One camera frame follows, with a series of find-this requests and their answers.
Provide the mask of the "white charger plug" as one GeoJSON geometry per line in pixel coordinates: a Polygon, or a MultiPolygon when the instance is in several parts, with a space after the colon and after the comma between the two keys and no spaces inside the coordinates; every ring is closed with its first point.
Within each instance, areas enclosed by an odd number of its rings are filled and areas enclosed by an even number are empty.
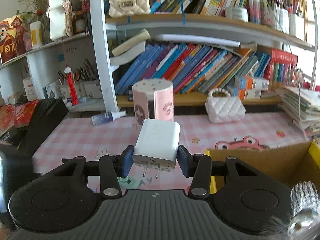
{"type": "Polygon", "coordinates": [[[143,176],[153,169],[158,179],[160,172],[175,169],[180,129],[174,121],[144,120],[132,156],[134,164],[144,168],[143,176]]]}

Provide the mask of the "mint green utility knife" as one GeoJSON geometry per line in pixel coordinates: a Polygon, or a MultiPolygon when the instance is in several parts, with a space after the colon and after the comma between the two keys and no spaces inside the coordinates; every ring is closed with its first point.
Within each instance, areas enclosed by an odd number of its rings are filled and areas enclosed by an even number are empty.
{"type": "Polygon", "coordinates": [[[137,189],[139,187],[140,181],[135,178],[126,177],[120,178],[118,177],[119,185],[122,189],[137,189]]]}

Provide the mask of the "blue spray bottle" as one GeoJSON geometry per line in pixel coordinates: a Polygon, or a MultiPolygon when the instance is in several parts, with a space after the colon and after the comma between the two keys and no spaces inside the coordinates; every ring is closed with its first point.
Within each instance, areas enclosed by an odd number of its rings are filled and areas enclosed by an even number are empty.
{"type": "Polygon", "coordinates": [[[106,112],[103,114],[94,115],[91,117],[92,124],[94,126],[99,126],[102,124],[106,124],[108,122],[113,122],[119,118],[125,117],[126,111],[119,112],[106,112]]]}

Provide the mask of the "white quilted pearl handbag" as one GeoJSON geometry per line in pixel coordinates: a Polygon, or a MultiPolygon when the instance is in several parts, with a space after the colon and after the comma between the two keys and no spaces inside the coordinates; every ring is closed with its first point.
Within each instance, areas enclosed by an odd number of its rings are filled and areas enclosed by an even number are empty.
{"type": "Polygon", "coordinates": [[[220,88],[209,91],[205,108],[210,122],[214,124],[237,122],[242,120],[246,114],[240,98],[231,96],[228,91],[220,88]]]}

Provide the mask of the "red tassel ornament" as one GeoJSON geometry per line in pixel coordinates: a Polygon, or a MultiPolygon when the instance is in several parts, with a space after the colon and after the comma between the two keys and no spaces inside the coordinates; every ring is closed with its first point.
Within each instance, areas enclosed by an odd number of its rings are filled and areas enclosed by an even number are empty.
{"type": "Polygon", "coordinates": [[[79,103],[78,101],[78,97],[76,94],[76,89],[74,86],[74,82],[73,82],[73,78],[72,78],[72,69],[69,66],[66,66],[66,68],[64,69],[64,72],[66,74],[67,77],[67,84],[69,87],[69,93],[71,95],[71,103],[73,106],[77,105],[79,103]]]}

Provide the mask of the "pink cylindrical humidifier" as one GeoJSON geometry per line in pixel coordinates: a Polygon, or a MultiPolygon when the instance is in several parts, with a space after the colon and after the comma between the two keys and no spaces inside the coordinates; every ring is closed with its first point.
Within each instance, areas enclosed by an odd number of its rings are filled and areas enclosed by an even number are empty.
{"type": "Polygon", "coordinates": [[[136,129],[145,119],[174,120],[173,83],[165,79],[144,79],[132,86],[136,129]]]}

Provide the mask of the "white pen holder box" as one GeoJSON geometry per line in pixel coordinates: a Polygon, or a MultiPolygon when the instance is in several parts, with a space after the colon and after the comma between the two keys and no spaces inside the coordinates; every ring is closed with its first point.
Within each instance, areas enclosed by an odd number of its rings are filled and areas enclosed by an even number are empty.
{"type": "Polygon", "coordinates": [[[99,80],[84,81],[83,84],[89,99],[101,99],[103,97],[99,80]]]}

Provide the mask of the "black keyboard case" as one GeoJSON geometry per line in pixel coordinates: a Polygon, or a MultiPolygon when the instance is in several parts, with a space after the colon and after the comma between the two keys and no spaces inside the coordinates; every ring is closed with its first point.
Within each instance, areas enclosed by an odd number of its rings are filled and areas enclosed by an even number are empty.
{"type": "Polygon", "coordinates": [[[62,99],[40,100],[29,125],[18,129],[19,135],[22,136],[18,151],[23,155],[32,156],[68,112],[62,99]]]}

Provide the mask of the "yellow cardboard box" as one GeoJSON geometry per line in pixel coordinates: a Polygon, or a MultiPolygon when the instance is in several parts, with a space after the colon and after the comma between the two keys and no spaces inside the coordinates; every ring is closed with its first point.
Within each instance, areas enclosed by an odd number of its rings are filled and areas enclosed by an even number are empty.
{"type": "Polygon", "coordinates": [[[262,151],[206,149],[205,154],[214,161],[236,157],[290,188],[301,181],[311,181],[319,190],[319,147],[313,141],[262,151]]]}

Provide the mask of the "orange white medicine box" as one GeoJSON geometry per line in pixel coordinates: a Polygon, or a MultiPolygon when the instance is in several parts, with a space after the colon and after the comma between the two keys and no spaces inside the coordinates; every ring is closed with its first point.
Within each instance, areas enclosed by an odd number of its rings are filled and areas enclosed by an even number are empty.
{"type": "Polygon", "coordinates": [[[259,77],[236,76],[234,80],[234,87],[238,89],[257,89],[261,91],[267,91],[269,87],[269,81],[259,77]]]}

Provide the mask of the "row of colourful books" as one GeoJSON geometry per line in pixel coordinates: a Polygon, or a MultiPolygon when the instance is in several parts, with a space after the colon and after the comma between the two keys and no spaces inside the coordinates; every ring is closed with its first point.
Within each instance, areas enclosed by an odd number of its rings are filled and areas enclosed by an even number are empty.
{"type": "Polygon", "coordinates": [[[243,89],[234,87],[236,76],[259,77],[284,82],[287,71],[298,57],[283,50],[260,47],[234,50],[207,42],[143,43],[141,53],[129,60],[129,67],[116,83],[114,91],[124,95],[134,83],[144,79],[165,79],[173,83],[175,94],[210,89],[243,89]]]}

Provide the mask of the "red patterned gift bag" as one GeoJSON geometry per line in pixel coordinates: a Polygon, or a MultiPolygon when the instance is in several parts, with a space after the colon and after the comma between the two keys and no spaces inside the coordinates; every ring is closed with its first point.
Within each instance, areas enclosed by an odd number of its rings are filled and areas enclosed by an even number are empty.
{"type": "Polygon", "coordinates": [[[1,136],[13,127],[28,126],[39,102],[34,100],[19,106],[11,104],[1,106],[1,136]]]}

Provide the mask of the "stack of magazines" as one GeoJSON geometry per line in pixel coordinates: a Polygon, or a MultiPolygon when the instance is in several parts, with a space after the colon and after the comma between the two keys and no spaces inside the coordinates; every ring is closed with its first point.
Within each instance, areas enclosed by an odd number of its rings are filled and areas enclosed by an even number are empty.
{"type": "Polygon", "coordinates": [[[319,92],[297,87],[277,88],[280,107],[302,130],[305,137],[319,143],[319,92]]]}

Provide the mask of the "white yellow cup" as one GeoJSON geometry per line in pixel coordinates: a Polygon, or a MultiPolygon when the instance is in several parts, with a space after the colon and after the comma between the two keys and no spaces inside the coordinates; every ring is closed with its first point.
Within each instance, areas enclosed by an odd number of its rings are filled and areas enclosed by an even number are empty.
{"type": "Polygon", "coordinates": [[[36,21],[30,24],[30,34],[33,49],[42,47],[42,26],[40,21],[36,21]]]}

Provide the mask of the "fortune god figure box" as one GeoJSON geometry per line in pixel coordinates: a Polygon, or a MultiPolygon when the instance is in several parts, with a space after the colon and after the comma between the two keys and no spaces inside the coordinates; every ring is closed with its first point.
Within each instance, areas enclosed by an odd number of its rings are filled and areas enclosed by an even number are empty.
{"type": "Polygon", "coordinates": [[[26,52],[23,34],[27,32],[27,28],[20,14],[2,20],[0,28],[1,63],[5,64],[26,52]]]}

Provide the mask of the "cream quilted handbag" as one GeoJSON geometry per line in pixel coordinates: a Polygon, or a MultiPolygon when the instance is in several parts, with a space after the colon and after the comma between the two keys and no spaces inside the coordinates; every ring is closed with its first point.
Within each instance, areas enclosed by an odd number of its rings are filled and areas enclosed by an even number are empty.
{"type": "Polygon", "coordinates": [[[150,0],[109,0],[109,16],[119,18],[133,15],[148,15],[150,0]]]}

